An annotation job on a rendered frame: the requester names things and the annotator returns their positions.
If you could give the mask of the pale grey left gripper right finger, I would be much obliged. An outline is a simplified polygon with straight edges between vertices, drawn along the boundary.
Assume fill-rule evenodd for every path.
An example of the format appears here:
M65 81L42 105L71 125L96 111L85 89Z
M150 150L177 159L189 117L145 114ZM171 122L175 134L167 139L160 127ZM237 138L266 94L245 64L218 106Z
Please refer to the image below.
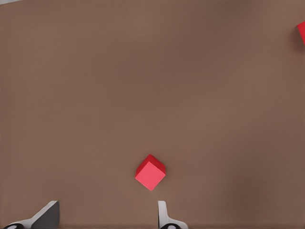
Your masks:
M188 229L185 222L168 216L167 205L163 200L158 201L158 229Z

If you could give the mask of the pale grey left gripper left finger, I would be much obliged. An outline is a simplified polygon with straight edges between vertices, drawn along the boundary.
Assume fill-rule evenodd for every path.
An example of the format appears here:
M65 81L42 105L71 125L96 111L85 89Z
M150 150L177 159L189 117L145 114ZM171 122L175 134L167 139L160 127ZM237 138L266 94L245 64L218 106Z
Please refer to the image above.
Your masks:
M57 229L60 223L60 204L53 200L33 217L13 222L3 229Z

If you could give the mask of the small red cube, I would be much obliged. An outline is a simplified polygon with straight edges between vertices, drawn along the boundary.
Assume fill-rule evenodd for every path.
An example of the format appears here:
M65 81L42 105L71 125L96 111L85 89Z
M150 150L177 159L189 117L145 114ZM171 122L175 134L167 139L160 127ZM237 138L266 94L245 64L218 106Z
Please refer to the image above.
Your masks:
M165 165L149 154L136 169L134 177L148 190L153 191L165 176Z

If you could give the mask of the red block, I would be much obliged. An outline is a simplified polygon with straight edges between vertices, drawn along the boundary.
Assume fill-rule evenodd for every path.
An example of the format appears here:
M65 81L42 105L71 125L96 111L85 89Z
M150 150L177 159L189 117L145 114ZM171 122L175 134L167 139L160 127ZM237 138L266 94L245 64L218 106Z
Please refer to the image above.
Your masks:
M305 45L305 21L297 25L297 29L302 38L303 44Z

